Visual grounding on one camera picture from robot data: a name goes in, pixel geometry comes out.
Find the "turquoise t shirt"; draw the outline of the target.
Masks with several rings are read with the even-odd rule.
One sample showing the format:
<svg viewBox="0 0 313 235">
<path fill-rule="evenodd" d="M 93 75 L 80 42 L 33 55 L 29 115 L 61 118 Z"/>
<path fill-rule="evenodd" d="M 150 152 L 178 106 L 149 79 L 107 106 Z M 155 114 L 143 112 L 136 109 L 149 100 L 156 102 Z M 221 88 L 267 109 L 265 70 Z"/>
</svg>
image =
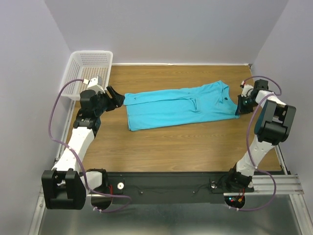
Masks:
<svg viewBox="0 0 313 235">
<path fill-rule="evenodd" d="M 222 81 L 200 87 L 125 94 L 130 131 L 238 119 Z"/>
</svg>

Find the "white plastic basket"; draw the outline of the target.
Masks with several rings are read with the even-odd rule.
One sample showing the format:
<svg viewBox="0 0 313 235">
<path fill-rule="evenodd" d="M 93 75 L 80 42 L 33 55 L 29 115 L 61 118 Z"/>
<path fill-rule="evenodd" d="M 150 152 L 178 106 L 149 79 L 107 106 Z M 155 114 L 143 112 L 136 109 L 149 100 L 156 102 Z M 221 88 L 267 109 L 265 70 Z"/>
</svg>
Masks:
<svg viewBox="0 0 313 235">
<path fill-rule="evenodd" d="M 113 53 L 105 50 L 80 50 L 71 54 L 60 87 L 77 79 L 90 80 L 100 76 L 105 90 L 109 84 Z"/>
</svg>

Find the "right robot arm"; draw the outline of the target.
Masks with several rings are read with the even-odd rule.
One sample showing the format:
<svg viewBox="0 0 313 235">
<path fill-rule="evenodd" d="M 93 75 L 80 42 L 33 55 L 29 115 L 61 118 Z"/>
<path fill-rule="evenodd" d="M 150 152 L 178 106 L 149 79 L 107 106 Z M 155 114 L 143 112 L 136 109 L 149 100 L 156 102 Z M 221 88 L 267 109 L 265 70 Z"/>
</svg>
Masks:
<svg viewBox="0 0 313 235">
<path fill-rule="evenodd" d="M 230 191 L 247 189 L 255 171 L 264 156 L 288 138 L 296 114 L 296 108 L 279 99 L 281 93 L 275 93 L 268 87 L 271 80 L 265 76 L 255 76 L 253 85 L 244 80 L 238 95 L 236 115 L 260 115 L 254 126 L 254 139 L 246 142 L 247 152 L 228 172 L 225 185 Z"/>
</svg>

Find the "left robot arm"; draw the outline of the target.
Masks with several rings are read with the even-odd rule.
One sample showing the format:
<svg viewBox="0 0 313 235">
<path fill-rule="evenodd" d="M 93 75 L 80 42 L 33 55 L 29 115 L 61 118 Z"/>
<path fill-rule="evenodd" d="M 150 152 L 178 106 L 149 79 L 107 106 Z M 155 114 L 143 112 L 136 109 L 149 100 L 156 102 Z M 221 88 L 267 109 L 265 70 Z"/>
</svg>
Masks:
<svg viewBox="0 0 313 235">
<path fill-rule="evenodd" d="M 68 143 L 51 170 L 42 174 L 45 205 L 51 210 L 80 210 L 89 193 L 104 194 L 112 190 L 104 169 L 85 170 L 82 164 L 88 147 L 101 125 L 101 116 L 123 105 L 125 97 L 112 86 L 103 92 L 85 90 L 80 93 L 80 106 Z"/>
</svg>

